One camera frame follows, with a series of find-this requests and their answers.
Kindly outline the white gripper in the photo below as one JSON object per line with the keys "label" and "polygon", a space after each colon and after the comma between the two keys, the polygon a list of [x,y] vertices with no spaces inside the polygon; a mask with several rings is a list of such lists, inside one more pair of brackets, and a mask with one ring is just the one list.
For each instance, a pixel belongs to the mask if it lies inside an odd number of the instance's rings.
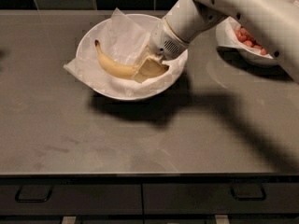
{"label": "white gripper", "polygon": [[149,44],[144,47],[135,60],[136,71],[133,80],[142,83],[150,78],[163,75],[169,69],[160,57],[153,56],[153,52],[171,61],[179,57],[189,46],[182,41],[171,29],[166,19],[161,19],[152,30]]}

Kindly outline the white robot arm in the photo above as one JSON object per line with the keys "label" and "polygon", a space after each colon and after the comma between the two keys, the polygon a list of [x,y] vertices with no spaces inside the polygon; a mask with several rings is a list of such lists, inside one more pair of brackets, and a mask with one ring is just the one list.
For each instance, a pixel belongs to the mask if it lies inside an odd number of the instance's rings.
{"label": "white robot arm", "polygon": [[231,17],[299,82],[299,7],[286,0],[178,0],[157,23],[138,60],[174,60],[199,34]]}

